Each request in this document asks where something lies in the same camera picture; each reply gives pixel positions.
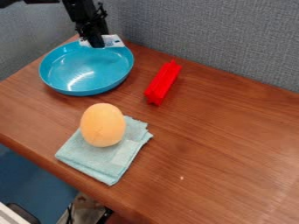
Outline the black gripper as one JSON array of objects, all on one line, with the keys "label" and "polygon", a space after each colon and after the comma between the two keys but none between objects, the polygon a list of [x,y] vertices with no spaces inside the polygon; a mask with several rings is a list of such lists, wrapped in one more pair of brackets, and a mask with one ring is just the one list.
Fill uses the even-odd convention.
[{"label": "black gripper", "polygon": [[79,36],[89,42],[93,48],[105,46],[101,35],[108,35],[107,16],[101,2],[93,0],[61,0],[69,19],[75,23]]}]

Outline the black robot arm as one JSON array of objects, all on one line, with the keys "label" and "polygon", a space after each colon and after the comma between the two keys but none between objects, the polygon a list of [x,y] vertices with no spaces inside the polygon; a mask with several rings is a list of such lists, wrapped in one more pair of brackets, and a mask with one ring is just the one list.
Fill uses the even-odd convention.
[{"label": "black robot arm", "polygon": [[16,2],[25,4],[63,3],[80,39],[88,41],[93,48],[105,47],[103,35],[108,35],[108,13],[101,2],[93,3],[93,0],[0,0],[0,9]]}]

